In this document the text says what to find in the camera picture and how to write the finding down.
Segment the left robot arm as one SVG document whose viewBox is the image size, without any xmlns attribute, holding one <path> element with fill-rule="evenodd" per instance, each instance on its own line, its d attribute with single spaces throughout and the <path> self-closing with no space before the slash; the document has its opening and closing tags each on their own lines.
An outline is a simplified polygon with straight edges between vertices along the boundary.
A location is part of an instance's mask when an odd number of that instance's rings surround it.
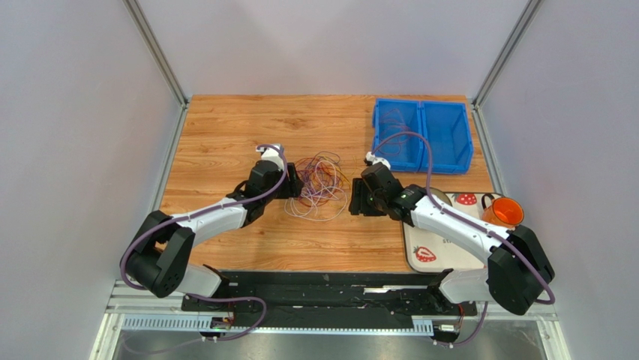
<svg viewBox="0 0 639 360">
<path fill-rule="evenodd" d="M 149 213 L 121 258 L 121 276 L 158 298 L 174 292 L 212 297 L 227 279 L 210 265 L 194 265 L 191 252 L 204 241 L 260 218 L 272 200 L 299 197 L 303 182 L 294 163 L 259 160 L 249 178 L 208 208 L 187 214 Z"/>
</svg>

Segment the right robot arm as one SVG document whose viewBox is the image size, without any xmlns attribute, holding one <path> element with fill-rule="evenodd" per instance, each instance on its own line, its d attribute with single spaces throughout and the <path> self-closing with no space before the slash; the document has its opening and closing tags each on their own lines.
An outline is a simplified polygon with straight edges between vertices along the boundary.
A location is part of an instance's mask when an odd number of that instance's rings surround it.
<svg viewBox="0 0 639 360">
<path fill-rule="evenodd" d="M 349 211 L 387 216 L 434 233 L 480 260 L 482 269 L 446 269 L 430 283 L 437 296 L 452 304 L 495 302 L 522 316 L 535 303 L 557 300 L 550 288 L 555 271 L 532 229 L 491 224 L 444 203 L 428 187 L 404 187 L 384 163 L 366 167 L 352 180 Z"/>
</svg>

